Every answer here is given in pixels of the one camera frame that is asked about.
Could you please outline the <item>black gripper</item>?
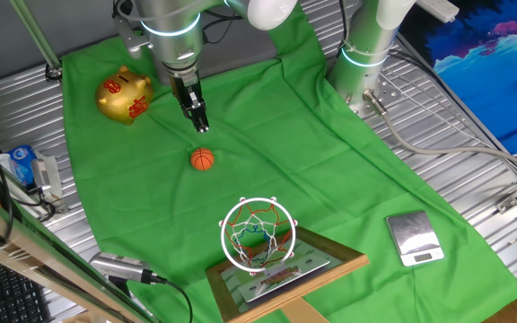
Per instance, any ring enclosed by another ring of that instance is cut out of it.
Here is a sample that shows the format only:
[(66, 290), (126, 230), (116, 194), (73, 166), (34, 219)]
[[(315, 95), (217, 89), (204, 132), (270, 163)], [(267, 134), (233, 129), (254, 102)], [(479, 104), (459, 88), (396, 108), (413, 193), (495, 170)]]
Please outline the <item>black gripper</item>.
[(197, 67), (168, 69), (171, 88), (180, 107), (187, 111), (187, 117), (199, 133), (209, 129), (206, 104), (202, 96)]

